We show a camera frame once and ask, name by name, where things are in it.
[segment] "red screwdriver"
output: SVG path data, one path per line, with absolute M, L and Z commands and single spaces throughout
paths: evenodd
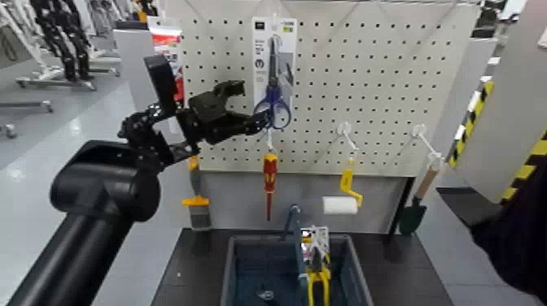
M 272 198 L 275 191 L 275 175 L 278 172 L 278 156 L 272 152 L 264 156 L 264 191 L 266 193 L 266 220 L 272 216 Z

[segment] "white paint roller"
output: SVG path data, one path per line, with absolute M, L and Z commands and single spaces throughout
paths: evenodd
M 323 213 L 326 215 L 355 215 L 361 207 L 363 196 L 352 190 L 353 158 L 349 158 L 340 178 L 340 190 L 351 196 L 323 197 Z
M 357 200 L 354 197 L 323 197 L 323 213 L 326 215 L 356 215 Z

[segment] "pegboard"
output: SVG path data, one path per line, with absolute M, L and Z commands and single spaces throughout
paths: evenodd
M 273 133 L 278 171 L 339 174 L 353 156 L 355 174 L 416 176 L 427 148 L 411 138 L 411 129 L 424 123 L 435 130 L 478 9 L 419 2 L 169 3 L 169 17 L 184 17 L 187 97 L 221 81 L 245 80 L 248 94 L 232 98 L 228 108 L 252 112 L 251 18 L 272 15 L 272 7 L 299 21 L 293 121 Z M 337 136 L 344 121 L 359 151 Z M 201 168 L 261 172 L 265 140 L 259 133 L 204 144 Z

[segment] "tool box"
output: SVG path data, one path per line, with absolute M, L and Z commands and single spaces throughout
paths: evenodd
M 308 306 L 307 283 L 299 282 L 294 237 L 234 236 L 230 239 L 221 306 Z M 352 240 L 330 236 L 331 306 L 373 306 Z M 270 291 L 268 301 L 259 295 Z

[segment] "black robotic arm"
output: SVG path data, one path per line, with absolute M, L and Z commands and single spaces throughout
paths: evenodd
M 173 100 L 176 86 L 164 56 L 145 63 L 160 101 L 123 121 L 118 136 L 127 143 L 89 141 L 61 169 L 50 201 L 67 215 L 7 305 L 91 305 L 133 223 L 154 216 L 160 202 L 157 175 L 198 155 L 203 140 L 216 144 L 268 124 L 266 111 L 249 116 L 225 109 L 229 97 L 243 94 L 242 81 L 220 83 L 184 108 Z M 172 116 L 184 142 L 168 144 L 153 129 Z

